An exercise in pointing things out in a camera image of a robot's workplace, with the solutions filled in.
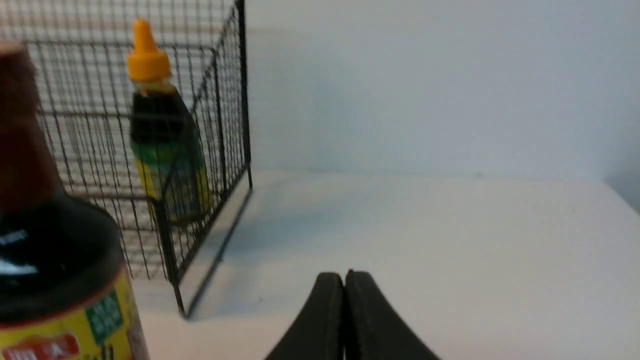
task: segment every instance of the wire cage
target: wire cage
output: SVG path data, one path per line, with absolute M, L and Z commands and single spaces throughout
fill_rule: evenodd
M 170 58 L 176 106 L 132 96 L 137 17 Z M 40 124 L 68 193 L 107 210 L 131 275 L 167 279 L 191 316 L 253 187 L 244 0 L 4 0 L 0 37 L 24 42 L 36 64 Z M 245 177 L 234 225 L 185 308 L 180 282 Z

